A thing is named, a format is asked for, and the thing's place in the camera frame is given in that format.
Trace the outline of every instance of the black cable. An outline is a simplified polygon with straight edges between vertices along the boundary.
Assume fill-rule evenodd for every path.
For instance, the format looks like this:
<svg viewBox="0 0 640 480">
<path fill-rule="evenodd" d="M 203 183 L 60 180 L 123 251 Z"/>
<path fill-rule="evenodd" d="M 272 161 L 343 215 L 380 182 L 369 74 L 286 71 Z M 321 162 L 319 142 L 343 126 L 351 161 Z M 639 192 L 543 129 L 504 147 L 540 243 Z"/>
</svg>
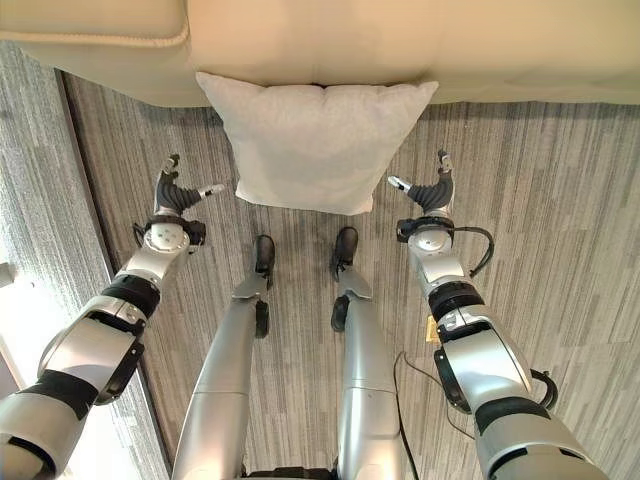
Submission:
<svg viewBox="0 0 640 480">
<path fill-rule="evenodd" d="M 404 444 L 404 449 L 407 452 L 407 457 L 409 457 L 409 465 L 411 466 L 411 473 L 413 474 L 414 480 L 420 480 L 418 477 L 418 470 L 416 469 L 416 462 L 413 460 L 413 453 L 411 453 L 411 447 L 409 447 L 409 441 L 407 440 L 407 434 L 404 431 L 404 424 L 402 423 L 402 412 L 400 411 L 400 396 L 398 395 L 398 361 L 400 360 L 400 355 L 402 355 L 404 351 L 400 352 L 396 357 L 396 361 L 393 364 L 393 383 L 396 386 L 396 407 L 398 408 L 398 423 L 400 424 L 400 436 L 402 437 L 402 443 Z"/>
<path fill-rule="evenodd" d="M 142 247 L 144 234 L 146 233 L 144 228 L 137 223 L 134 223 L 131 228 L 133 229 L 133 238 L 135 239 L 136 244 L 138 245 L 138 247 Z"/>
<path fill-rule="evenodd" d="M 489 245 L 487 245 L 487 249 L 485 250 L 484 255 L 480 259 L 480 262 L 478 262 L 478 265 L 476 265 L 475 268 L 472 268 L 469 271 L 469 276 L 471 278 L 473 278 L 478 274 L 478 272 L 480 272 L 480 270 L 482 270 L 484 267 L 487 266 L 487 264 L 491 261 L 491 258 L 493 257 L 493 252 L 494 252 L 494 249 L 495 249 L 495 243 L 493 241 L 493 236 L 491 235 L 491 233 L 488 230 L 485 230 L 482 227 L 454 227 L 453 231 L 454 232 L 479 233 L 481 235 L 484 235 L 487 238 L 487 240 L 489 241 Z"/>
<path fill-rule="evenodd" d="M 539 372 L 538 370 L 531 369 L 531 376 L 536 380 L 541 381 L 547 386 L 547 391 L 544 394 L 544 398 L 538 403 L 547 410 L 551 410 L 558 401 L 558 386 L 556 382 L 549 376 L 549 372 Z"/>
</svg>

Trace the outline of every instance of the black rubber grip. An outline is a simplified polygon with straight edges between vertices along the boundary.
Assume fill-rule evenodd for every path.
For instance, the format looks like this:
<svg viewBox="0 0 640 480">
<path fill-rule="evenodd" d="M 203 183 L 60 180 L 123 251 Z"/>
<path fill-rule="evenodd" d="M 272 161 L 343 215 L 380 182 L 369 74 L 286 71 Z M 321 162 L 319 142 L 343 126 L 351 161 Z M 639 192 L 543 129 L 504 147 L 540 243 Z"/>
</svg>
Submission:
<svg viewBox="0 0 640 480">
<path fill-rule="evenodd" d="M 160 303 L 160 292 L 156 286 L 135 275 L 116 277 L 101 295 L 119 298 L 139 308 L 149 318 Z"/>
<path fill-rule="evenodd" d="M 18 392 L 21 393 L 37 393 L 60 400 L 71 407 L 78 420 L 87 416 L 98 398 L 98 390 L 89 382 L 56 370 L 45 370 L 34 385 Z"/>
<path fill-rule="evenodd" d="M 156 203 L 165 208 L 175 210 L 178 215 L 200 201 L 197 190 L 180 188 L 172 183 L 161 183 L 156 189 Z"/>
<path fill-rule="evenodd" d="M 549 412 L 547 412 L 544 407 L 528 398 L 505 397 L 498 400 L 491 400 L 476 410 L 476 423 L 478 424 L 480 435 L 484 433 L 489 425 L 499 418 L 518 413 L 537 415 L 547 420 L 551 419 Z"/>
<path fill-rule="evenodd" d="M 424 213 L 446 206 L 453 196 L 451 172 L 440 174 L 440 180 L 435 185 L 412 185 L 407 195 L 422 207 Z"/>
<path fill-rule="evenodd" d="M 436 322 L 451 310 L 469 305 L 484 305 L 484 300 L 467 282 L 448 282 L 429 294 L 429 307 Z"/>
</svg>

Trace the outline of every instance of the cushion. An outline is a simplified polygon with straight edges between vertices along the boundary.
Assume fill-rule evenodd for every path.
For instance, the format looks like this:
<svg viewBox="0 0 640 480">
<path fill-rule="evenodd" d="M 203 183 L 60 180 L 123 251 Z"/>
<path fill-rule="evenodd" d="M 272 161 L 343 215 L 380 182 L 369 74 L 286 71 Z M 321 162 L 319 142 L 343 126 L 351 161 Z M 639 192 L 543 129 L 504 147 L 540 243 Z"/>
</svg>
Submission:
<svg viewBox="0 0 640 480">
<path fill-rule="evenodd" d="M 182 0 L 0 0 L 0 39 L 166 47 L 188 31 Z"/>
<path fill-rule="evenodd" d="M 261 87 L 199 72 L 251 203 L 354 215 L 438 87 Z"/>
</svg>

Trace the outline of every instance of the floor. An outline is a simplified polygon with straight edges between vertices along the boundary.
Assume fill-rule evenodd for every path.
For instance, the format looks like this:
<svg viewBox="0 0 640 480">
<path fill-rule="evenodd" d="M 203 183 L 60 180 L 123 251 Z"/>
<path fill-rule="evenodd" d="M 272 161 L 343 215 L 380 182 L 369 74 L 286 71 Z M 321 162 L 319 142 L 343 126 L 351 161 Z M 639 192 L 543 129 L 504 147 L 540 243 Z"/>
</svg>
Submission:
<svg viewBox="0 0 640 480">
<path fill-rule="evenodd" d="M 35 380 L 51 337 L 109 282 L 61 98 L 53 69 L 0 42 L 0 261 L 15 277 L 0 290 L 0 342 L 23 387 Z M 120 401 L 93 410 L 67 472 L 74 479 L 167 478 L 137 374 Z"/>
<path fill-rule="evenodd" d="M 370 279 L 390 356 L 435 373 L 428 309 L 396 243 L 396 220 L 418 212 L 381 183 L 371 214 L 352 218 L 247 204 L 213 109 L 151 107 L 66 76 L 87 175 L 111 260 L 135 248 L 131 223 L 151 213 L 163 160 L 180 153 L 185 185 L 221 182 L 222 195 L 192 215 L 207 245 L 163 298 L 147 330 L 144 366 L 172 458 L 201 363 L 231 290 L 249 265 L 252 237 L 277 243 L 272 330 L 257 343 L 252 373 L 249 470 L 329 466 L 337 452 L 343 338 L 329 319 L 336 287 L 327 269 L 338 229 L 360 231 L 356 265 Z M 485 300 L 531 365 L 560 386 L 555 413 L 614 480 L 640 471 L 640 107 L 543 103 L 428 107 L 389 172 L 435 179 L 435 152 L 452 155 L 454 218 L 496 239 L 477 277 Z M 471 266 L 473 235 L 456 250 Z M 481 478 L 473 443 L 446 422 L 441 391 L 402 367 L 400 399 L 423 479 Z M 471 421 L 452 413 L 473 433 Z"/>
</svg>

